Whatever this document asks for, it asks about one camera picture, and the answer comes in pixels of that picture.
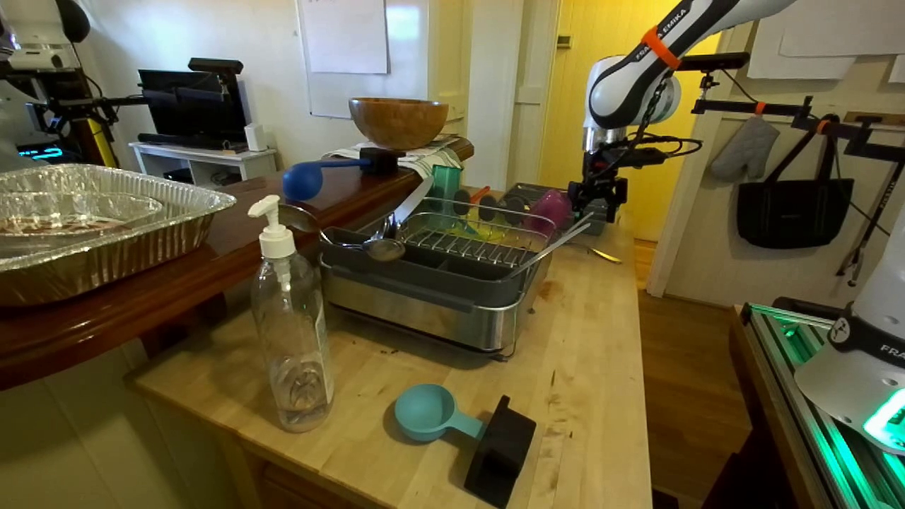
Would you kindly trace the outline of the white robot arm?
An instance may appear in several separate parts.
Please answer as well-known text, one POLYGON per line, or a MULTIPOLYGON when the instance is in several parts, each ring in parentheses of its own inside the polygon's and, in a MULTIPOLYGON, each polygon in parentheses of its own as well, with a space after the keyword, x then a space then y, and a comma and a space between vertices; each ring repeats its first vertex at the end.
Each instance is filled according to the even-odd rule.
POLYGON ((582 178, 567 182, 567 202, 594 222, 614 221, 628 201, 623 165, 649 165, 685 154, 662 149, 647 127, 664 120, 678 105, 675 71, 682 55, 705 37, 771 16, 791 0, 678 0, 642 42, 596 59, 582 99, 582 178))

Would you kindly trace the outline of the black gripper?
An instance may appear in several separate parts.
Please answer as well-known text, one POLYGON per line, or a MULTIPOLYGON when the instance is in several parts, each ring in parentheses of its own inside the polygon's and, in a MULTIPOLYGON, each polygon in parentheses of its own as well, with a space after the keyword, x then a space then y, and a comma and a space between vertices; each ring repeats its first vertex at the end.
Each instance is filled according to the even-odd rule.
POLYGON ((586 216, 586 208, 600 201, 601 211, 591 221, 591 233, 601 233, 628 201, 628 181, 620 175, 623 149, 601 146, 582 154, 582 178, 567 182, 574 208, 572 225, 586 216))

